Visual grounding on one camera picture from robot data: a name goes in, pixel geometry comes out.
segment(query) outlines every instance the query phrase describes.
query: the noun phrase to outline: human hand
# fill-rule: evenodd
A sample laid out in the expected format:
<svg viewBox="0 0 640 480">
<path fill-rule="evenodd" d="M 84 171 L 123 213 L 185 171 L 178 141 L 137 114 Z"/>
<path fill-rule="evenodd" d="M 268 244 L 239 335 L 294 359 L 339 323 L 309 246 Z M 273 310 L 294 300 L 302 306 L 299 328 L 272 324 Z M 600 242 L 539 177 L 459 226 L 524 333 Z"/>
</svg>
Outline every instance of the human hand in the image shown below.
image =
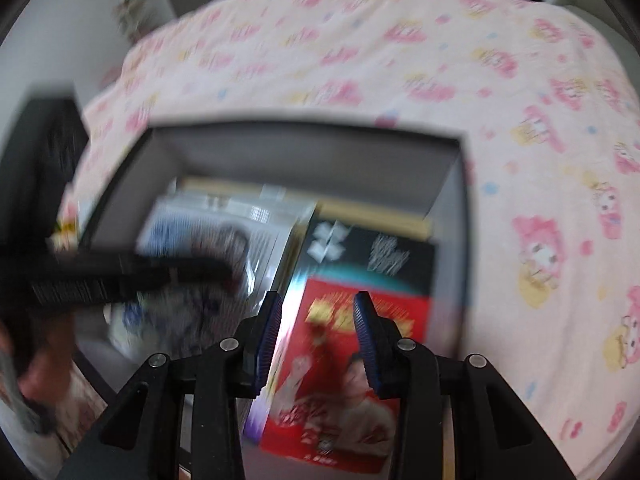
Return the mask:
<svg viewBox="0 0 640 480">
<path fill-rule="evenodd" d="M 52 319 L 45 332 L 45 344 L 36 351 L 28 370 L 18 378 L 18 387 L 26 399 L 54 406 L 64 399 L 71 382 L 76 347 L 73 314 Z M 11 336 L 2 322 L 0 350 L 9 355 L 14 353 Z"/>
</svg>

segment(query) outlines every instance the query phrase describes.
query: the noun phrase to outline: white wall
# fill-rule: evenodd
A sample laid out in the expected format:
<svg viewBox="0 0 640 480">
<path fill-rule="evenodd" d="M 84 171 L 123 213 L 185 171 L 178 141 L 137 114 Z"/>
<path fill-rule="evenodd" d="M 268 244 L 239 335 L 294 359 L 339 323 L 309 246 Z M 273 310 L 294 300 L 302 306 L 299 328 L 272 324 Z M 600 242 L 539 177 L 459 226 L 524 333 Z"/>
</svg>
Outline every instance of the white wall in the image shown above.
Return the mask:
<svg viewBox="0 0 640 480">
<path fill-rule="evenodd" d="M 120 66 L 130 45 L 111 13 L 118 1 L 29 2 L 0 45 L 2 149 L 18 104 L 31 88 L 71 82 L 84 105 L 99 92 L 105 73 Z M 172 12 L 167 6 L 159 11 Z"/>
</svg>

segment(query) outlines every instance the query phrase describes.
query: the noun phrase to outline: metal screw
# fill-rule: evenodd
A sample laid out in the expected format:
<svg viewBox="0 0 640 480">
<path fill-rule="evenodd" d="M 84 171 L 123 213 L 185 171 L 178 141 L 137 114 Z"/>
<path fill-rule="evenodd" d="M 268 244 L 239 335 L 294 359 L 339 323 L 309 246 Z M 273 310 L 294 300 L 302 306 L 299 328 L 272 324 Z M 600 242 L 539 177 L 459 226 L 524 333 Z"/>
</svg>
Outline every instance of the metal screw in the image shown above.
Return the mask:
<svg viewBox="0 0 640 480">
<path fill-rule="evenodd" d="M 164 354 L 153 354 L 149 358 L 149 366 L 152 368 L 159 368 L 166 362 L 166 355 Z"/>
<path fill-rule="evenodd" d="M 404 350 L 405 352 L 409 352 L 415 349 L 415 341 L 407 337 L 403 337 L 402 339 L 399 339 L 396 344 L 398 345 L 399 349 Z"/>
<path fill-rule="evenodd" d="M 222 348 L 225 352 L 229 352 L 230 350 L 235 350 L 240 346 L 238 339 L 234 339 L 232 337 L 227 337 L 220 341 L 220 348 Z"/>
<path fill-rule="evenodd" d="M 469 364 L 475 368 L 484 368 L 486 366 L 486 358 L 480 354 L 473 354 L 469 357 Z"/>
</svg>

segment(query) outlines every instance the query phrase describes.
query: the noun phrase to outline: bed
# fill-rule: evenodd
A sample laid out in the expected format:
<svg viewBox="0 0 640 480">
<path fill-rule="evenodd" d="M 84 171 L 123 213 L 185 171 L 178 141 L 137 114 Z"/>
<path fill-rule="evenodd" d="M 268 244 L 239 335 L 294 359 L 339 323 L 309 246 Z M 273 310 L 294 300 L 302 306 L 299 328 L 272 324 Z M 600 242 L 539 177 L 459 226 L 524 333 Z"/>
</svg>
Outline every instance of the bed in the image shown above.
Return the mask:
<svg viewBox="0 0 640 480">
<path fill-rule="evenodd" d="M 463 136 L 462 353 L 486 355 L 597 478 L 640 413 L 640 104 L 600 33 L 526 0 L 216 0 L 141 41 L 85 108 L 62 215 L 90 207 L 150 122 L 265 112 Z"/>
</svg>

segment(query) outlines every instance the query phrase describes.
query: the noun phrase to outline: red book cover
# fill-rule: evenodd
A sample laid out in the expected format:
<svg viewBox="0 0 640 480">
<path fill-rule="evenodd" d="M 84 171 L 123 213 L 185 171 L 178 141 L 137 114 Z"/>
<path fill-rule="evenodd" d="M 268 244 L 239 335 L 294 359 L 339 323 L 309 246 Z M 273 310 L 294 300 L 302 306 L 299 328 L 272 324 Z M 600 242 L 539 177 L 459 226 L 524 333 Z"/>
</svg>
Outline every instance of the red book cover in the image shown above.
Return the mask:
<svg viewBox="0 0 640 480">
<path fill-rule="evenodd" d="M 309 278 L 279 371 L 260 448 L 358 473 L 378 473 L 393 449 L 399 401 L 367 383 L 353 325 L 358 288 Z M 424 340 L 431 300 L 369 291 L 402 336 Z"/>
</svg>

